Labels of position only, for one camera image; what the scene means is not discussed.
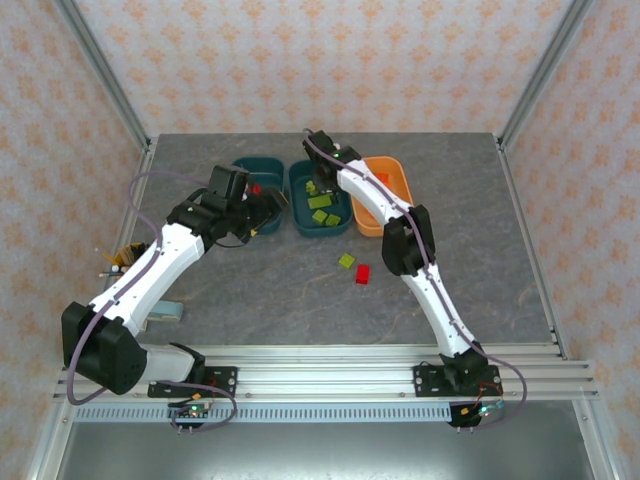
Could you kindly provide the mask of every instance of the orange bin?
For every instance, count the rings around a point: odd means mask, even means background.
[[[402,165],[392,157],[369,157],[365,158],[365,162],[373,174],[385,184],[385,186],[399,196],[405,202],[413,205],[411,192],[407,178],[404,176]],[[366,237],[381,237],[383,234],[382,227],[378,224],[373,215],[362,206],[353,196],[351,197],[353,204],[353,213],[356,217],[358,230]]]

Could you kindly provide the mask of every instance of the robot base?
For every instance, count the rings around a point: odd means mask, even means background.
[[[500,373],[495,365],[485,366],[472,381],[452,382],[443,365],[420,364],[413,367],[416,397],[494,397],[502,395]]]
[[[236,386],[238,384],[238,368],[204,367],[204,378],[202,381],[198,381],[198,383],[224,390],[235,398]],[[189,398],[197,392],[198,390],[194,388],[174,387],[157,382],[149,385],[147,395],[149,398]],[[205,393],[203,397],[210,395],[210,393]]]

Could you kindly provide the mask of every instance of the plastic bin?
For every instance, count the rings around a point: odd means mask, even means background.
[[[251,174],[251,178],[261,187],[276,187],[284,193],[284,164],[274,157],[242,157],[233,162],[237,167],[244,168]],[[269,235],[280,227],[282,214],[270,221],[258,231],[258,235]]]
[[[405,202],[413,205],[411,191],[404,175],[402,164],[393,157],[369,157],[365,159],[369,169],[386,183],[386,186]],[[358,230],[366,237],[381,237],[383,228],[364,206],[355,198],[351,199]]]
[[[315,210],[309,208],[307,200],[309,194],[306,191],[306,183],[312,180],[313,163],[310,160],[302,160],[289,168],[289,189],[291,190],[291,208],[293,210],[293,223],[298,231],[305,237],[319,238],[339,235],[349,226],[353,219],[350,195],[346,192],[337,192],[334,204],[323,208],[328,214],[338,215],[341,220],[335,227],[318,225],[311,216]]]

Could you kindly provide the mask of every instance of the cable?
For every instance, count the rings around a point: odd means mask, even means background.
[[[240,243],[238,245],[223,245],[219,242],[213,242],[214,244],[218,245],[219,247],[222,248],[240,248],[240,247],[244,247],[246,245],[246,243]]]
[[[96,314],[93,316],[93,318],[91,319],[87,327],[84,329],[84,332],[82,332],[82,335],[78,340],[76,348],[74,349],[73,354],[71,355],[71,361],[69,362],[69,369],[67,370],[67,399],[69,400],[69,403],[71,405],[76,405],[76,406],[84,405],[85,403],[90,402],[91,400],[96,398],[98,395],[106,391],[106,388],[102,387],[85,398],[81,398],[81,399],[76,398],[73,392],[73,385],[74,385],[76,369],[78,368],[78,361],[80,360],[80,354],[82,353],[82,350],[84,349],[84,346],[87,343],[89,336],[93,332],[93,329],[98,324],[98,322],[103,317],[103,315],[118,301],[119,298],[121,298],[126,292],[128,292],[131,289],[131,287],[133,287],[149,270],[151,270],[151,267],[153,267],[153,265],[156,263],[156,260],[158,259],[162,251],[162,230],[149,217],[147,217],[142,212],[140,212],[140,210],[135,206],[133,201],[133,187],[135,186],[135,184],[144,177],[149,177],[154,175],[178,178],[180,180],[186,180],[192,183],[196,183],[198,185],[207,185],[206,182],[203,182],[200,179],[193,178],[189,175],[183,175],[180,173],[168,172],[166,170],[151,170],[149,172],[140,173],[135,177],[133,177],[133,179],[129,183],[129,189],[128,189],[128,195],[127,195],[127,203],[129,205],[129,208],[133,210],[133,213],[140,220],[146,223],[149,226],[149,228],[153,230],[156,236],[156,248],[149,262],[147,262],[147,264],[124,287],[122,287],[116,294],[114,294],[113,300],[109,300],[107,303],[104,304],[104,306],[100,310],[98,310],[98,312],[96,312]]]
[[[415,235],[416,241],[418,242],[418,248],[420,250],[420,255],[422,257],[422,261],[424,262],[424,266],[427,267],[429,264],[431,264],[431,261],[429,260],[429,256],[427,255],[427,251],[426,251],[426,249],[424,247],[424,243],[422,241],[422,235],[420,235],[420,231],[418,230],[418,226],[416,225],[416,222],[413,220],[413,218],[411,218],[411,215],[409,214],[409,212],[407,210],[405,210],[403,207],[401,207],[400,205],[398,205],[393,200],[393,197],[389,193],[387,193],[386,189],[384,187],[380,186],[377,182],[374,182],[369,176],[364,175],[360,170],[350,166],[348,163],[341,162],[337,158],[334,158],[331,155],[328,155],[325,152],[323,152],[322,150],[320,150],[311,141],[311,139],[309,138],[309,134],[310,133],[313,133],[310,129],[308,129],[308,128],[303,129],[304,141],[307,143],[307,145],[309,145],[309,147],[311,147],[311,149],[314,152],[316,152],[318,155],[323,157],[325,160],[328,160],[329,162],[333,163],[334,165],[338,165],[341,168],[344,168],[344,169],[346,169],[346,170],[348,170],[348,171],[350,171],[352,173],[355,173],[356,175],[361,177],[363,180],[369,182],[371,185],[373,185],[382,194],[383,197],[385,197],[385,199],[389,203],[394,205],[395,208],[397,208],[407,218],[407,220],[409,221],[409,224],[411,225],[411,228],[413,229],[413,233]],[[447,302],[444,301],[444,298],[442,296],[442,292],[440,291],[440,288],[438,287],[437,282],[433,279],[433,276],[431,276],[430,274],[427,273],[427,278],[428,278],[429,282],[431,283],[431,285],[433,286],[435,292],[437,293],[438,298],[440,299],[440,302],[442,303],[442,305],[445,308],[445,311],[447,312],[447,316],[449,317],[449,324],[456,330],[456,332],[458,332],[458,335],[460,335],[462,337],[462,339],[467,343],[467,345],[469,345],[469,348],[471,348],[478,355],[481,355],[482,357],[486,358],[487,360],[492,361],[494,363],[497,363],[499,365],[502,365],[502,366],[512,370],[518,376],[518,378],[520,379],[520,382],[522,383],[522,398],[520,399],[520,402],[518,403],[518,405],[516,406],[514,411],[510,415],[505,415],[505,416],[500,417],[495,422],[475,427],[475,430],[491,428],[491,427],[493,427],[495,425],[499,425],[500,423],[505,421],[507,418],[514,417],[520,411],[520,409],[522,408],[522,406],[524,405],[524,403],[527,400],[527,392],[528,392],[528,390],[527,390],[527,381],[525,380],[524,375],[522,375],[522,372],[520,372],[520,370],[515,365],[512,365],[512,364],[510,364],[510,363],[508,363],[508,362],[506,362],[504,360],[500,360],[499,358],[496,358],[493,355],[490,355],[490,354],[482,351],[475,343],[473,343],[471,341],[471,339],[462,331],[462,328],[460,328],[460,326],[454,321],[453,314],[451,313],[451,310],[449,309],[449,306],[447,305]]]
[[[210,425],[203,425],[201,427],[198,428],[189,428],[189,432],[190,433],[202,433],[202,432],[206,432],[209,430],[214,430],[216,428],[220,428],[225,426],[226,424],[228,424],[231,420],[233,420],[233,418],[238,414],[238,402],[236,402],[236,399],[233,398],[233,395],[231,395],[229,392],[226,392],[224,390],[222,390],[221,388],[218,387],[212,387],[210,385],[198,385],[196,383],[183,383],[183,382],[170,382],[168,380],[163,380],[162,382],[160,382],[164,385],[169,385],[172,387],[187,387],[187,388],[195,388],[198,390],[207,390],[211,393],[217,393],[219,395],[222,395],[223,397],[228,398],[229,400],[231,400],[231,405],[233,407],[233,409],[231,410],[231,413],[227,416],[227,418],[225,418],[224,420],[221,420],[220,422],[216,422],[216,423],[212,423]],[[182,431],[182,425],[178,425],[176,422],[176,419],[178,418],[178,415],[180,415],[181,413],[186,412],[187,410],[189,410],[189,406],[186,405],[182,408],[177,409],[175,412],[173,412],[173,415],[171,415],[171,426],[176,429],[178,431],[178,433],[180,433]]]

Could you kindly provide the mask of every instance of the metal panel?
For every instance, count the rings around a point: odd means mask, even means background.
[[[458,480],[593,478],[571,403],[532,402],[496,428],[444,423],[76,424],[61,480]]]
[[[228,403],[214,405],[206,417],[181,419],[181,423],[219,422],[231,412]],[[80,407],[74,423],[164,423],[171,417],[166,405],[157,403],[90,403]],[[353,423],[353,422],[449,422],[446,402],[394,403],[253,403],[241,404],[233,423]]]

